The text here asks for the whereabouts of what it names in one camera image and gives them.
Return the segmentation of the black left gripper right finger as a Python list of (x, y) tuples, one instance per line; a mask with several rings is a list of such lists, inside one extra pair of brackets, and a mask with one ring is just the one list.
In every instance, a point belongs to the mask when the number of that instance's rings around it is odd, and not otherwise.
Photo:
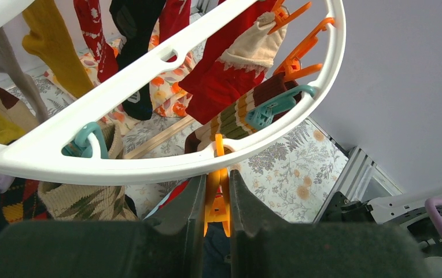
[(277, 277), (268, 244), (288, 222), (249, 190), (238, 170), (229, 174), (229, 192), (232, 277)]

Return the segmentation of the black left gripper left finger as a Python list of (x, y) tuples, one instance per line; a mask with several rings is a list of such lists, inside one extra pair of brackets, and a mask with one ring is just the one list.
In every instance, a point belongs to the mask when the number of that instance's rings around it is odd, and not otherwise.
[(144, 220), (144, 277), (201, 277), (207, 176), (189, 180), (166, 206)]

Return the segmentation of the orange plastic clip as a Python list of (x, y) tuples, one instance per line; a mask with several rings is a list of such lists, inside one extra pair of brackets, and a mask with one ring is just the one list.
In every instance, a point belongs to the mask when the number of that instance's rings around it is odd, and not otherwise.
[(229, 190), (229, 173), (221, 168), (208, 174), (205, 194), (204, 235), (209, 223), (221, 223), (224, 234), (231, 236), (231, 205)]

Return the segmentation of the dark navy sock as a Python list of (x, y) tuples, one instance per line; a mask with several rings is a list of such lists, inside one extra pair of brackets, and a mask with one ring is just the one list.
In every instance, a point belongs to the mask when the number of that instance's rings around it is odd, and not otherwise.
[(220, 222), (208, 224), (203, 241), (202, 277), (231, 277), (230, 239)]

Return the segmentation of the beige brown argyle sock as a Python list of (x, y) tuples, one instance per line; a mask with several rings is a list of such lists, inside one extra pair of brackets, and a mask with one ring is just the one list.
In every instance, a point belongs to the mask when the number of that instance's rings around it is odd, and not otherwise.
[[(109, 159), (123, 159), (121, 132), (114, 123), (98, 123)], [(59, 184), (41, 181), (38, 196), (55, 220), (137, 221), (134, 202), (125, 186)]]

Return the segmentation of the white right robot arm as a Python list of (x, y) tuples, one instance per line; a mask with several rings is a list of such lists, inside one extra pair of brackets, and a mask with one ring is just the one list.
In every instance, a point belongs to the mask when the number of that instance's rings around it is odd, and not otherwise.
[(351, 200), (337, 191), (315, 222), (396, 224), (418, 243), (433, 277), (442, 277), (442, 188), (420, 193)]

